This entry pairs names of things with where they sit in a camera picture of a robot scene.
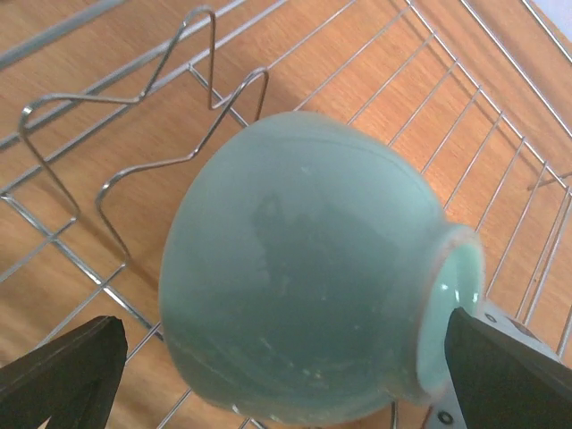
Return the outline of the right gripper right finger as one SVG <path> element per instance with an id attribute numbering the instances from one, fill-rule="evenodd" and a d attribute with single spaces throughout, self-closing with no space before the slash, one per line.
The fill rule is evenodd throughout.
<path id="1" fill-rule="evenodd" d="M 571 369 L 455 309 L 444 351 L 468 428 L 569 428 Z"/>

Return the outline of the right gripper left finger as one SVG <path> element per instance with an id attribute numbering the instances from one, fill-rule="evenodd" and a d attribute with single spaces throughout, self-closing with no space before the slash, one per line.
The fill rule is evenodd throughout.
<path id="1" fill-rule="evenodd" d="M 126 363 L 122 320 L 98 316 L 1 368 L 3 428 L 104 428 Z"/>

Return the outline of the plain mint green bowl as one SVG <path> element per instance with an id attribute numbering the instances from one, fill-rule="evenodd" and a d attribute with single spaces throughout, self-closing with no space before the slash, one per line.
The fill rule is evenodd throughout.
<path id="1" fill-rule="evenodd" d="M 286 425 L 336 425 L 450 379 L 451 312 L 485 279 L 475 231 L 451 222 L 393 149 L 324 115 L 259 120 L 192 182 L 164 248 L 172 361 L 203 400 Z"/>

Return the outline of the wire dish rack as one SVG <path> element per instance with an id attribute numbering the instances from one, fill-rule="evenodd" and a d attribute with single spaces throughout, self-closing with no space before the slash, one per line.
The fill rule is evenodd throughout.
<path id="1" fill-rule="evenodd" d="M 490 299 L 571 360 L 571 40 L 532 1 L 127 1 L 1 70 L 1 361 L 97 315 L 128 361 L 112 428 L 258 428 L 162 339 L 162 247 L 256 114 L 389 143 L 480 232 Z"/>

